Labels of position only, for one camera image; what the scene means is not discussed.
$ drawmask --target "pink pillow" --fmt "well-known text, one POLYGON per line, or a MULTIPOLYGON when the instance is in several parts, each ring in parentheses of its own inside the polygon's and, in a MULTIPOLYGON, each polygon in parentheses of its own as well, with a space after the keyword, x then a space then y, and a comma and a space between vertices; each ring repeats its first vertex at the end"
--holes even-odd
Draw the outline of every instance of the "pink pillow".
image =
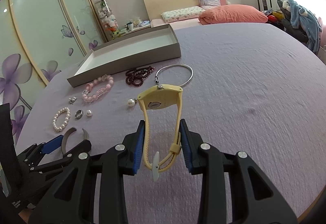
POLYGON ((202 25, 219 23, 266 23, 262 12, 243 4, 229 4, 205 10, 198 17, 202 25))

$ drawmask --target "open box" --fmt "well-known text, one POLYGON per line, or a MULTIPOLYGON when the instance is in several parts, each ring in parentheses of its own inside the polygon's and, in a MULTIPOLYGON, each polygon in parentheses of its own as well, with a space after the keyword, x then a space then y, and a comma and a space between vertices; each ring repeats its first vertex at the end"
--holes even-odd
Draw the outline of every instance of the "open box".
POLYGON ((90 51, 67 81, 76 87, 105 74, 178 57, 181 57, 180 44, 169 24, 145 28, 90 51))

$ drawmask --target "patterned pillow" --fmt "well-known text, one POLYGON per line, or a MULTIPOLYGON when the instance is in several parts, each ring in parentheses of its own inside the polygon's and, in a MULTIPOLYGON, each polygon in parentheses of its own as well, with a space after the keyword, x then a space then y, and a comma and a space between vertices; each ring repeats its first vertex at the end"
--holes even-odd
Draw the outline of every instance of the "patterned pillow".
POLYGON ((164 12, 161 16, 163 17, 165 23, 171 23, 175 21, 197 18, 203 11, 204 9, 200 7, 188 7, 173 11, 167 11, 164 12))
POLYGON ((220 0, 199 0, 200 3, 200 7, 208 10, 211 9, 213 7, 218 7, 221 5, 220 0))

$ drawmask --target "metal bangle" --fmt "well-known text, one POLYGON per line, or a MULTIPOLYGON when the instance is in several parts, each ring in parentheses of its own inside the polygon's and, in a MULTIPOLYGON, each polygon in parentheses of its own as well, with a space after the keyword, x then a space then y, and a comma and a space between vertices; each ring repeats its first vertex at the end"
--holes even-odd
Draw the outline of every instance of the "metal bangle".
POLYGON ((165 66, 165 67, 159 69, 159 70, 156 72, 156 75, 155 75, 155 82, 156 82, 156 84, 157 84, 157 85, 159 84, 159 77, 158 77, 158 74, 159 74, 160 71, 163 71, 163 70, 166 70, 166 69, 168 69, 168 68, 175 67, 175 66, 185 67, 185 68, 187 68, 187 69, 189 69, 189 70, 191 71, 191 76, 190 76, 190 78, 188 79, 188 81, 186 81, 185 83, 183 83, 182 85, 179 85, 179 86, 180 86, 180 87, 183 87, 183 86, 185 86, 187 83, 189 83, 190 80, 192 79, 192 76, 194 75, 194 71, 192 70, 192 68, 191 68, 190 66, 188 66, 188 65, 185 65, 185 64, 172 64, 172 65, 165 66))

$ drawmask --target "silver ring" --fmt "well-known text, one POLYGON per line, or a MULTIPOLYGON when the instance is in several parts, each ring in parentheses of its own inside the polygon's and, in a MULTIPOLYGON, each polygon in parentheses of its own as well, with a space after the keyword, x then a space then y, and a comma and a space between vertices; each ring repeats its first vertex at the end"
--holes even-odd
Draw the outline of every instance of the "silver ring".
POLYGON ((83 112, 82 110, 79 109, 79 110, 76 112, 76 114, 75 114, 75 118, 76 118, 76 119, 81 119, 82 116, 83 116, 83 114, 84 114, 84 112, 83 112))
POLYGON ((187 83, 189 83, 190 80, 192 79, 193 75, 194 75, 194 71, 192 70, 192 68, 191 68, 190 66, 188 66, 188 65, 185 65, 185 64, 172 64, 172 65, 165 66, 165 67, 159 69, 159 70, 156 72, 156 75, 155 75, 155 82, 156 82, 156 84, 157 84, 157 85, 159 84, 159 77, 158 77, 158 74, 159 74, 160 71, 163 71, 163 70, 166 70, 166 69, 168 69, 168 68, 175 67, 175 66, 185 67, 185 68, 187 68, 187 69, 189 69, 189 70, 191 71, 191 76, 190 76, 190 78, 188 79, 188 81, 186 81, 185 83, 183 83, 182 85, 179 85, 179 86, 180 86, 180 87, 183 87, 183 86, 185 86, 187 83))

